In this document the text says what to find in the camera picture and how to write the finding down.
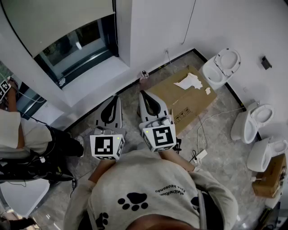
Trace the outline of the large cardboard box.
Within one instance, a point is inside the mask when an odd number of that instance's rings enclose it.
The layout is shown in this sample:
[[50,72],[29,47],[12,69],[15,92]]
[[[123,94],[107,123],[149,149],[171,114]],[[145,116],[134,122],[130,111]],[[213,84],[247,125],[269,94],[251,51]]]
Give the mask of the large cardboard box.
[[[175,85],[186,78],[189,73],[198,77],[202,83],[201,89],[195,89],[193,86],[182,89]],[[189,66],[151,87],[148,91],[157,95],[166,103],[168,110],[173,111],[175,132],[179,135],[216,99],[217,94],[213,89],[209,94],[206,93],[205,89],[209,87],[197,69]]]

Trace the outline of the small cardboard box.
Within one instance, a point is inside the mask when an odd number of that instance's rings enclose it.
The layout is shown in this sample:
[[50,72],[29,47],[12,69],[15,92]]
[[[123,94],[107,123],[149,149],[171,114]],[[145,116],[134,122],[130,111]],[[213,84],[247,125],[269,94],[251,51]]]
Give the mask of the small cardboard box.
[[256,175],[256,180],[252,183],[252,188],[256,196],[273,198],[279,190],[281,180],[287,169],[286,155],[280,154],[272,157],[267,169]]

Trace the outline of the torn white paper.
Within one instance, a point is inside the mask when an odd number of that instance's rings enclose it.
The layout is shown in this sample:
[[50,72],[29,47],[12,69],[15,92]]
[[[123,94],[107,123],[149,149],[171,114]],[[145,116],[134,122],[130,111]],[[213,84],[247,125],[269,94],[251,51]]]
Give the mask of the torn white paper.
[[183,80],[174,84],[184,90],[187,90],[190,87],[194,87],[195,89],[201,89],[203,87],[202,82],[192,73],[188,73]]

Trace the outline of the white roller blind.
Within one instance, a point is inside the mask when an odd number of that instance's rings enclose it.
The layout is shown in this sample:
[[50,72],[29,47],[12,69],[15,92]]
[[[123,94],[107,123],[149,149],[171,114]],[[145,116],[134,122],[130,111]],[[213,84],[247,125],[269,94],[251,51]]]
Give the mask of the white roller blind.
[[112,0],[1,0],[16,34],[32,55],[66,34],[114,13]]

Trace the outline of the white toilet with tank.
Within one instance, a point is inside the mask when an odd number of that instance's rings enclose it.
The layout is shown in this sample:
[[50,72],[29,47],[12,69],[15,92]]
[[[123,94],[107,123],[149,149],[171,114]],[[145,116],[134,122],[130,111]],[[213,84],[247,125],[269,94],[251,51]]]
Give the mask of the white toilet with tank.
[[268,137],[255,142],[247,159],[247,168],[255,172],[264,172],[272,157],[283,154],[288,149],[288,141],[282,138]]
[[251,143],[260,128],[265,127],[274,117],[275,109],[270,104],[253,102],[245,112],[240,112],[232,126],[230,137],[233,141]]

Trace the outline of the white power strip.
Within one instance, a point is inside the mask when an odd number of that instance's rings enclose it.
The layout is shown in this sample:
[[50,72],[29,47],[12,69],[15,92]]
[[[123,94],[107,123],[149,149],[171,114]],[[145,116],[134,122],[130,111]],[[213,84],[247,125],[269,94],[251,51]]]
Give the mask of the white power strip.
[[200,162],[202,161],[202,159],[207,155],[207,151],[206,150],[202,150],[200,153],[198,153],[197,155],[193,155],[193,162],[195,164],[200,164]]

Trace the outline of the white toilet with raised lid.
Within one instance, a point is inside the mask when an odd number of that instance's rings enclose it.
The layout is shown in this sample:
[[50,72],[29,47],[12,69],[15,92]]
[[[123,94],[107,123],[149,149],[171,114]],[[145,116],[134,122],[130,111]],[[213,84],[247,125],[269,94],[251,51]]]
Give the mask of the white toilet with raised lid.
[[199,70],[213,90],[225,83],[237,72],[241,57],[235,49],[225,48],[210,58]]

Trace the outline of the person's right forearm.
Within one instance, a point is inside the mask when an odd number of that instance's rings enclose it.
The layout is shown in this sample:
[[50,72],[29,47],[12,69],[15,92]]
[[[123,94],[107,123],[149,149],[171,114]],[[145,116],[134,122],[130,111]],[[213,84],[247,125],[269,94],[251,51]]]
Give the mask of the person's right forearm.
[[195,169],[194,165],[177,154],[173,149],[160,151],[159,155],[162,159],[178,164],[188,172],[192,172]]

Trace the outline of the black wall bracket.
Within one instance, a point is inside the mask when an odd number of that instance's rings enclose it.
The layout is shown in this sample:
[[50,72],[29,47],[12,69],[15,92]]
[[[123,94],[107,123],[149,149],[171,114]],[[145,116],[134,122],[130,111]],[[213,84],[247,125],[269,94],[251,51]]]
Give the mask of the black wall bracket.
[[263,66],[263,68],[265,70],[268,70],[269,68],[272,68],[272,65],[270,64],[270,62],[268,61],[268,59],[266,58],[266,56],[264,56],[262,59],[261,59],[261,64]]

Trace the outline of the person's left forearm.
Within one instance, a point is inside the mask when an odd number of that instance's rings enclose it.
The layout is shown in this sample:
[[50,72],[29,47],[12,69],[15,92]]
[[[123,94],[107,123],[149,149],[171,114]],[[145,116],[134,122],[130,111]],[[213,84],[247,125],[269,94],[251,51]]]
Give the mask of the person's left forearm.
[[101,160],[94,172],[89,177],[89,181],[97,183],[101,176],[108,171],[114,164],[116,160]]

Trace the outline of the dark window frame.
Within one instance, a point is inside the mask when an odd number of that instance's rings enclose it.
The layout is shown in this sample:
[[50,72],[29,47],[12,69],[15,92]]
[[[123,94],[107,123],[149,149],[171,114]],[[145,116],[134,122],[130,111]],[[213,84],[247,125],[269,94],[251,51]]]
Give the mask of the dark window frame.
[[[34,57],[36,63],[63,88],[108,58],[118,57],[116,15],[112,14],[61,37]],[[65,78],[60,87],[59,81]]]
[[8,105],[7,92],[3,88],[4,81],[15,80],[17,85],[16,92],[16,105],[21,116],[25,119],[29,119],[30,116],[35,114],[38,109],[44,105],[46,100],[39,94],[29,88],[24,82],[22,82],[2,61],[0,61],[0,106],[4,104]]

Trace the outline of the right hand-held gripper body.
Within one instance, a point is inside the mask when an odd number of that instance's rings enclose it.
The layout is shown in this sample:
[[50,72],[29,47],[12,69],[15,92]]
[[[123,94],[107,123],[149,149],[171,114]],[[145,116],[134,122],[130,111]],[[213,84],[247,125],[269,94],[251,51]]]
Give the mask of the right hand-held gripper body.
[[170,115],[140,123],[139,129],[151,152],[169,150],[176,145],[176,128]]

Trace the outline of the black screen device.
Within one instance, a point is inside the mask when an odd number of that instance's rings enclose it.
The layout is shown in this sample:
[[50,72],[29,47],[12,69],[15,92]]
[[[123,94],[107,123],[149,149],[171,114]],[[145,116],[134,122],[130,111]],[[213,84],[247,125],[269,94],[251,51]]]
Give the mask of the black screen device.
[[182,143],[182,140],[180,138],[176,138],[176,145],[173,147],[173,150],[179,154],[180,151],[182,151],[181,149],[181,143]]

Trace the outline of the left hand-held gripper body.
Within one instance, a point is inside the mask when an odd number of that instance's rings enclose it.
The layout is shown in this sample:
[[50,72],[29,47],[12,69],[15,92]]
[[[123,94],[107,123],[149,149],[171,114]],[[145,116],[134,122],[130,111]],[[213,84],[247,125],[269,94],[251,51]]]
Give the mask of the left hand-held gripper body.
[[126,130],[123,128],[103,128],[97,126],[90,135],[91,154],[99,160],[119,160],[124,144]]

